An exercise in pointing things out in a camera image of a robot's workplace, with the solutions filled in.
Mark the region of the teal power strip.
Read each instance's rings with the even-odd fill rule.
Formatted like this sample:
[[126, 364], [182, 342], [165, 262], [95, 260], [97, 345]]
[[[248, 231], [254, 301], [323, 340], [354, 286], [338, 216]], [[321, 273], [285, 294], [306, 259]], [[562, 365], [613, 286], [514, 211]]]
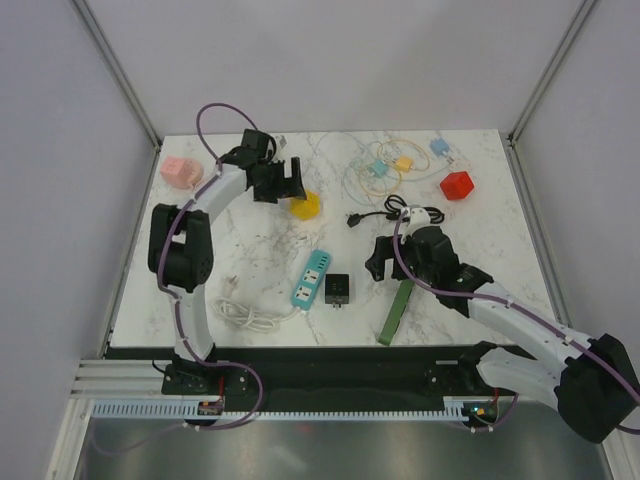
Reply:
[[324, 250], [313, 250], [293, 289], [291, 305], [309, 311], [331, 263], [331, 255]]

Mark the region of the teal charger plug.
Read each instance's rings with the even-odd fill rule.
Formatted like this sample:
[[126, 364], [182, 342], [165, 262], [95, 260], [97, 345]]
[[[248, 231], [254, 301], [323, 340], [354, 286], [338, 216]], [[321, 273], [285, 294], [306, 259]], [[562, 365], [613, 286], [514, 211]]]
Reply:
[[366, 167], [366, 170], [375, 178], [383, 178], [387, 174], [389, 166], [384, 161], [376, 159]]

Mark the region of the green power strip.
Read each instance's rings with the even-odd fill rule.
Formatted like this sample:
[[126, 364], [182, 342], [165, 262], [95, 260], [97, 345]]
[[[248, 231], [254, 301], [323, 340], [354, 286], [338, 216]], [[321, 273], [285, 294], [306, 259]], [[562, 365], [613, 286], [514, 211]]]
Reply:
[[384, 325], [377, 337], [379, 344], [383, 346], [391, 345], [409, 303], [413, 287], [414, 283], [409, 279], [400, 282]]

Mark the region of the blue charger plug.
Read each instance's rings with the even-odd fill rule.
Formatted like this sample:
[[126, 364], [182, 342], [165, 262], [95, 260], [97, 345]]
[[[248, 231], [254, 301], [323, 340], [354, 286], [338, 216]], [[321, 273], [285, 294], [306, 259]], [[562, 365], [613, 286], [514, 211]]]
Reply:
[[451, 151], [449, 144], [442, 138], [432, 140], [430, 148], [438, 157], [448, 157]]

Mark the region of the yellow cube power socket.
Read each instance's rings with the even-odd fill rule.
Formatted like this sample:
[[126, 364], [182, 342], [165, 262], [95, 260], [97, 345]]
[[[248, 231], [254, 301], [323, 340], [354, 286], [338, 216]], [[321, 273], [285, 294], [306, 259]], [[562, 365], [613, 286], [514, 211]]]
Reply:
[[289, 204], [289, 212], [299, 220], [311, 220], [319, 215], [321, 204], [319, 196], [306, 190], [306, 198], [293, 198]]

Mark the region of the black cube power socket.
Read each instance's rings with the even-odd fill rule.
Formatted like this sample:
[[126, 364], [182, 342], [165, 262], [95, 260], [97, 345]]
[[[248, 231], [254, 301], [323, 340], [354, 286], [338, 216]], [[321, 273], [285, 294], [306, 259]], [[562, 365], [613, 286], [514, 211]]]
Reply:
[[324, 280], [324, 300], [333, 308], [342, 308], [350, 301], [350, 277], [346, 273], [328, 273]]

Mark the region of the red cube power socket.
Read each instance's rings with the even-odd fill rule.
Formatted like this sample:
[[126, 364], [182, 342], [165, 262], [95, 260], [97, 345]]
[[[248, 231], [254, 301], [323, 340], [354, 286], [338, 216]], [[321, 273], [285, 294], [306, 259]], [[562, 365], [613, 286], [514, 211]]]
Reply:
[[449, 173], [439, 184], [440, 189], [449, 201], [465, 199], [475, 188], [467, 171]]

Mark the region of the pink cube power socket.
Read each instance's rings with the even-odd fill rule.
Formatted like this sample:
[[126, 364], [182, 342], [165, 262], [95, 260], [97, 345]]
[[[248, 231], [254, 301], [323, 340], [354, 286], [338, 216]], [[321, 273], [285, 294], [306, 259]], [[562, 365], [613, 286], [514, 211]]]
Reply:
[[171, 187], [188, 190], [202, 180], [204, 169], [197, 160], [169, 156], [161, 165], [160, 175]]

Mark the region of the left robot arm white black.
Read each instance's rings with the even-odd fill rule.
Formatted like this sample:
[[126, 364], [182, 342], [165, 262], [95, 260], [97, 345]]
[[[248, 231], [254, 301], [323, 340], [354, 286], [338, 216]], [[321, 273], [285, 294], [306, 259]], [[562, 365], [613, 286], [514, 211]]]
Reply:
[[215, 349], [205, 302], [205, 284], [214, 267], [212, 223], [246, 191], [258, 203], [304, 199], [301, 160], [275, 160], [267, 147], [237, 146], [217, 162], [212, 176], [181, 205], [160, 203], [152, 211], [148, 268], [171, 302], [175, 355], [192, 361], [185, 382], [208, 393], [219, 369], [208, 361]]

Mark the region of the yellow charger plug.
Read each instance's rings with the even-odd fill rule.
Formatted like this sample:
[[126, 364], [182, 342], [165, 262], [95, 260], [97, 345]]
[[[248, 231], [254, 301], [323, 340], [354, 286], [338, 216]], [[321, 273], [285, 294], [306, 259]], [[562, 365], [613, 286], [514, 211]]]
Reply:
[[413, 159], [407, 156], [399, 156], [394, 162], [394, 169], [402, 173], [410, 172], [412, 166]]

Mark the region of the white adapter plug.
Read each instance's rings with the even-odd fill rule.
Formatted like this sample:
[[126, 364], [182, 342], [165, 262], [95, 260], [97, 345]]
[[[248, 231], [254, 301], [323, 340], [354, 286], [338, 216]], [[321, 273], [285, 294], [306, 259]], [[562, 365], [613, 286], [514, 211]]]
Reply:
[[471, 163], [466, 157], [450, 156], [447, 161], [451, 172], [469, 171], [471, 168]]

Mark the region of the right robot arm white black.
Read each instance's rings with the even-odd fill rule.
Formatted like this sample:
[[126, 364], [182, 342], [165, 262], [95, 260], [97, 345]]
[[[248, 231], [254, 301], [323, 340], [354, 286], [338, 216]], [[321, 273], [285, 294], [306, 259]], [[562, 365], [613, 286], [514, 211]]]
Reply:
[[407, 236], [379, 236], [365, 263], [376, 281], [393, 263], [396, 280], [411, 280], [445, 307], [493, 329], [524, 350], [479, 343], [458, 368], [467, 392], [506, 389], [555, 410], [576, 434], [602, 442], [639, 406], [639, 380], [624, 345], [594, 339], [523, 306], [481, 269], [463, 263], [438, 226]]

